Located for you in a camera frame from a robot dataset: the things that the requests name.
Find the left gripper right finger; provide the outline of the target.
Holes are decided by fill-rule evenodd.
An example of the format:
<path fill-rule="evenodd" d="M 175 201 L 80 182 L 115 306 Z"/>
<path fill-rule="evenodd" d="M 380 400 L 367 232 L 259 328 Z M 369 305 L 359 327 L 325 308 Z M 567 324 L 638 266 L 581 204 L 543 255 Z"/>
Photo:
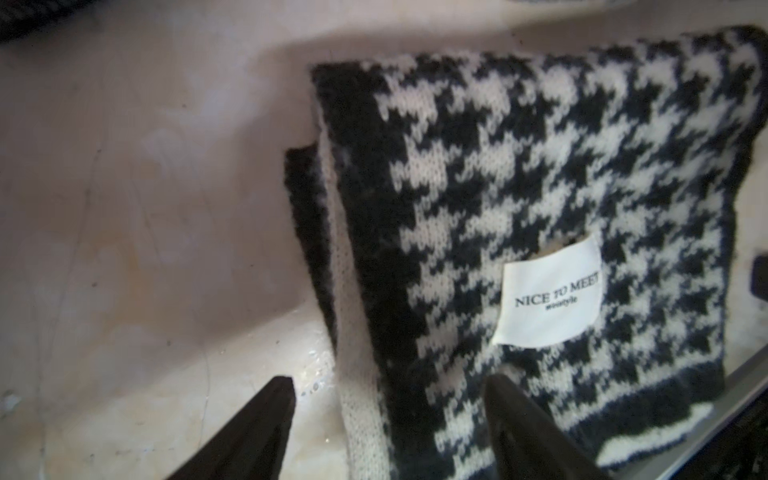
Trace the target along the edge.
<path fill-rule="evenodd" d="M 484 380 L 483 402 L 500 479 L 607 479 L 507 376 Z"/>

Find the black white houndstooth scarf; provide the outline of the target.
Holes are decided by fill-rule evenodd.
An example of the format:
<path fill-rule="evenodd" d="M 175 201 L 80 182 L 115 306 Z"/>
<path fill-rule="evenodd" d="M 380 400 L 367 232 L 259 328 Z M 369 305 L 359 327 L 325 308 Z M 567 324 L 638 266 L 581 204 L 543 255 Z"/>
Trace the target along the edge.
<path fill-rule="evenodd" d="M 710 414 L 763 29 L 329 62 L 311 82 L 319 137 L 285 184 L 350 478 L 497 478 L 495 374 L 600 472 Z"/>

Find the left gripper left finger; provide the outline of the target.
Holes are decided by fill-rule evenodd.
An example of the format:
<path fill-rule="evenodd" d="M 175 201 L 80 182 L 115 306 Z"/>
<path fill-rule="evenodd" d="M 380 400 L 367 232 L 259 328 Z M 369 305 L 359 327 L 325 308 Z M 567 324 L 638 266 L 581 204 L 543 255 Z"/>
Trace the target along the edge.
<path fill-rule="evenodd" d="M 295 408 L 293 379 L 273 377 L 170 478 L 277 479 Z"/>

